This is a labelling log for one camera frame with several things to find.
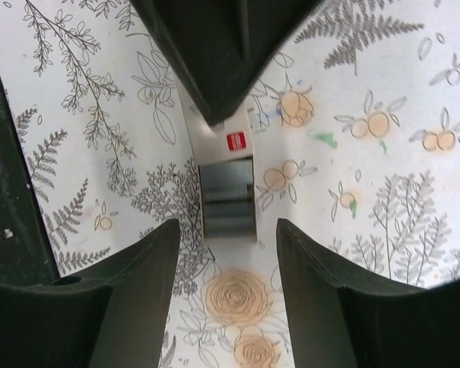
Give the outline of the floral table mat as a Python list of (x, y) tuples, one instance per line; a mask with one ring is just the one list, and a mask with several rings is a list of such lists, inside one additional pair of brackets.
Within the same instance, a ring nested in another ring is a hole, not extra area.
[(288, 217), (364, 268), (422, 288), (460, 277), (460, 1), (335, 1), (307, 19), (248, 98), (258, 241), (201, 247), (196, 168), (169, 66), (125, 1), (0, 1), (0, 74), (47, 218), (87, 185), (72, 230), (53, 230), (61, 274), (182, 219), (158, 367), (238, 367), (228, 276), (253, 271), (272, 307), (256, 333), (294, 367), (272, 234)]

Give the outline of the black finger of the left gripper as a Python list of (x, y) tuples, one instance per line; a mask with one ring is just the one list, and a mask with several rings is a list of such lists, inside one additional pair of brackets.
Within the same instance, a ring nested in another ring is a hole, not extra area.
[(240, 107), (275, 52), (313, 11), (311, 0), (132, 0), (210, 126)]

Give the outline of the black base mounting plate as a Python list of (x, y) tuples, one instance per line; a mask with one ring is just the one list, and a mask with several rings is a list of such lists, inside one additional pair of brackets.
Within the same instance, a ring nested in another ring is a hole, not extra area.
[(0, 78), (0, 282), (26, 287), (58, 276)]

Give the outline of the grey staple strip stack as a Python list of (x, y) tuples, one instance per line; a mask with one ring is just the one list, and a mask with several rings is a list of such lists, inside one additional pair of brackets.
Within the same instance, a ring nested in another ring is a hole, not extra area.
[(199, 177), (205, 237), (255, 235), (252, 158), (200, 166)]

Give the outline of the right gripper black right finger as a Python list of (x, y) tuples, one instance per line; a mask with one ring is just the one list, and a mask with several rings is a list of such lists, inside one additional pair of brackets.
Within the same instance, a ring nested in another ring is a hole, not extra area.
[(276, 228), (298, 367), (460, 367), (460, 278), (430, 289), (390, 280)]

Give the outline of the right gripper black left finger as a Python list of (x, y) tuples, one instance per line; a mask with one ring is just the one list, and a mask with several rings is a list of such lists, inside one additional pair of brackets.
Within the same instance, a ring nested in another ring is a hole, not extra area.
[(0, 367), (158, 366), (179, 240), (170, 219), (51, 284), (0, 282)]

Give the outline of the small staple box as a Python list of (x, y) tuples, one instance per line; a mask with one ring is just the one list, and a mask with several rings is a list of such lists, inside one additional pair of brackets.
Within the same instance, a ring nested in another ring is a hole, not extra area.
[(176, 88), (202, 190), (206, 238), (257, 236), (254, 147), (248, 109), (210, 126), (182, 82)]

